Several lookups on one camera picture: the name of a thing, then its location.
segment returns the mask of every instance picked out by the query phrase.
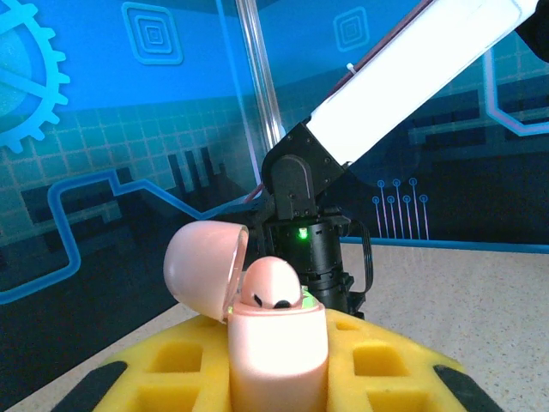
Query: yellow sponge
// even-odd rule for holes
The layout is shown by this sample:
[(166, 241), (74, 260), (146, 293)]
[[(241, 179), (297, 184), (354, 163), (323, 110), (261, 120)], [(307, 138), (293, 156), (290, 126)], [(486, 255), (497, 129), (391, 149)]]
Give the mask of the yellow sponge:
[[(327, 412), (464, 412), (433, 367), (455, 362), (403, 336), (327, 310)], [(105, 363), (128, 367), (94, 412), (230, 412), (226, 326), (197, 316)]]

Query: green led light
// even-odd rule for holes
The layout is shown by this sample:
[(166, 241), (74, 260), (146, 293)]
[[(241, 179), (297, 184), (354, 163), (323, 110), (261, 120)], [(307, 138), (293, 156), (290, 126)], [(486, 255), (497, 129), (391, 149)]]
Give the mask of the green led light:
[(309, 232), (307, 231), (307, 228), (306, 227), (300, 228), (298, 236), (302, 240), (307, 239), (309, 237)]

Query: beige countertop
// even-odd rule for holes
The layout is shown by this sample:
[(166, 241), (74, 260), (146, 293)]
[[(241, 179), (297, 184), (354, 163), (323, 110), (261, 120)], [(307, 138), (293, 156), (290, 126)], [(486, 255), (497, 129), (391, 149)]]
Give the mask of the beige countertop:
[[(360, 278), (361, 246), (342, 249)], [(456, 358), (506, 411), (549, 410), (549, 255), (374, 246), (374, 267), (368, 321)], [(173, 307), (8, 412), (50, 412), (107, 356), (195, 315)]]

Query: black bracket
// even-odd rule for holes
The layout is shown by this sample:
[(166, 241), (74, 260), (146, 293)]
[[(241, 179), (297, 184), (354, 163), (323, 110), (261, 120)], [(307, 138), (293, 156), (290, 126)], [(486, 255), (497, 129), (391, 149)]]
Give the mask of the black bracket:
[(262, 164), (263, 184), (275, 196), (279, 220), (315, 215), (318, 195), (344, 172), (305, 122), (278, 142)]

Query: pink earbud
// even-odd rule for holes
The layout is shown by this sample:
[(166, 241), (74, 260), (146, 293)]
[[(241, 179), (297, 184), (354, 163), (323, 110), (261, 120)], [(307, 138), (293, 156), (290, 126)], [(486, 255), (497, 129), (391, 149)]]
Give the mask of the pink earbud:
[(301, 300), (298, 274), (278, 257), (262, 257), (250, 265), (242, 282), (241, 301), (265, 309), (294, 307)]

